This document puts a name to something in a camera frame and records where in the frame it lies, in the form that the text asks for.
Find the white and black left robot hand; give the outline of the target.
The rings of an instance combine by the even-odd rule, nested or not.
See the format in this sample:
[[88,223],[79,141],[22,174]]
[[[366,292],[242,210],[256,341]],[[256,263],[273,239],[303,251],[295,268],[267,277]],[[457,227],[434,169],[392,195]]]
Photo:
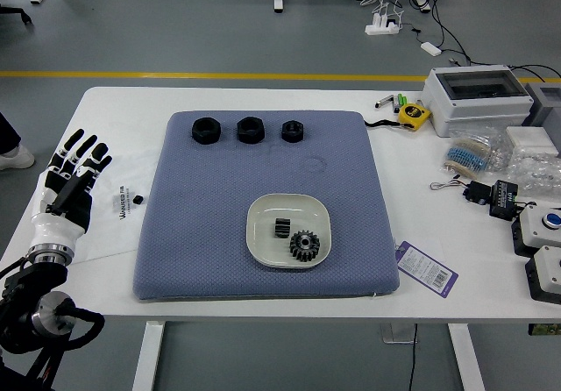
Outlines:
[[111,160],[107,145],[83,129],[55,151],[33,195],[32,248],[75,247],[89,227],[91,190]]

